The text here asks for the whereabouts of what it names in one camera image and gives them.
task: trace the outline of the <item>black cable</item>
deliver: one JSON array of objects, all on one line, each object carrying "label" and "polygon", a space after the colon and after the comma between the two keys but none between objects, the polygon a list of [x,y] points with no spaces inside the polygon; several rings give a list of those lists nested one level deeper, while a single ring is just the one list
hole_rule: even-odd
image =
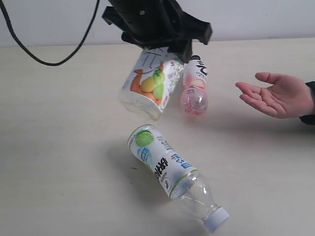
[{"label": "black cable", "polygon": [[11,36],[13,37],[13,39],[17,42],[17,44],[24,50],[24,52],[26,52],[31,58],[33,58],[35,61],[43,64],[43,65],[47,65],[47,66],[59,66],[59,65],[62,65],[64,64],[65,62],[67,62],[70,58],[72,58],[78,51],[79,49],[82,47],[85,39],[87,38],[89,32],[90,32],[90,29],[93,25],[93,22],[95,20],[95,17],[96,17],[96,14],[97,14],[97,10],[98,10],[98,6],[99,6],[99,2],[100,0],[96,0],[96,6],[95,6],[95,9],[94,9],[94,13],[93,13],[93,16],[92,16],[92,19],[90,21],[90,24],[80,42],[80,44],[78,45],[78,47],[67,57],[65,58],[64,60],[60,61],[60,62],[57,62],[57,63],[49,63],[49,62],[45,62],[45,61],[42,61],[40,60],[39,58],[37,58],[33,53],[31,53],[23,44],[22,42],[18,39],[18,37],[16,36],[14,30],[13,30],[13,27],[12,27],[12,24],[11,24],[11,20],[9,18],[9,14],[8,12],[6,11],[6,8],[4,6],[4,3],[2,0],[0,0],[0,9],[2,11],[2,14],[4,16],[4,19],[5,19],[5,22],[6,22],[6,25],[8,27],[8,30],[11,34]]}]

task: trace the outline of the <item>open palm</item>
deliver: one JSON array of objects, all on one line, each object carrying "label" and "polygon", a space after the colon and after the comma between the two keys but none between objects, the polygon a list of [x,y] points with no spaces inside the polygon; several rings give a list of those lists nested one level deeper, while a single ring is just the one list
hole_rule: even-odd
[{"label": "open palm", "polygon": [[240,98],[255,109],[276,118],[311,115],[315,104],[310,88],[300,79],[283,74],[257,73],[255,77],[272,86],[262,88],[238,82]]}]

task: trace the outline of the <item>pink bottle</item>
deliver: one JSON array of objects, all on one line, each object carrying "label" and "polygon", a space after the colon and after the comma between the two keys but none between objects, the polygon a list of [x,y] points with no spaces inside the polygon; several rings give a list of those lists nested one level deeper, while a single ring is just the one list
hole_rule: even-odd
[{"label": "pink bottle", "polygon": [[200,56],[193,55],[184,68],[184,91],[181,96],[181,109],[184,113],[198,116],[207,111],[208,95],[206,84],[208,71]]}]

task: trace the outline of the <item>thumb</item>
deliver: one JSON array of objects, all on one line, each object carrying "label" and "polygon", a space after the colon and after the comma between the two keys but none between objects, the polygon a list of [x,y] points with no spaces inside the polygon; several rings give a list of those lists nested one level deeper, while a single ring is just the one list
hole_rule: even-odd
[{"label": "thumb", "polygon": [[269,84],[276,84],[282,76],[282,74],[274,74],[269,72],[258,72],[255,74],[256,79]]}]

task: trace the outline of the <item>lying bottle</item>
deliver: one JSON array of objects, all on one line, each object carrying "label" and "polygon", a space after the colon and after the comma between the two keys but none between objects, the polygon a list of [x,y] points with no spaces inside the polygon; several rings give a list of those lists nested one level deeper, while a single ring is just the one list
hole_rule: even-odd
[{"label": "lying bottle", "polygon": [[184,69],[179,58],[167,50],[142,51],[118,95],[127,110],[159,119]]},{"label": "lying bottle", "polygon": [[184,113],[198,116],[207,111],[207,76],[207,68],[201,61],[200,56],[193,55],[183,72],[184,90],[180,106]]},{"label": "lying bottle", "polygon": [[229,218],[214,202],[202,174],[182,159],[153,125],[137,128],[128,139],[128,147],[150,167],[169,198],[185,214],[201,219],[211,233]]}]

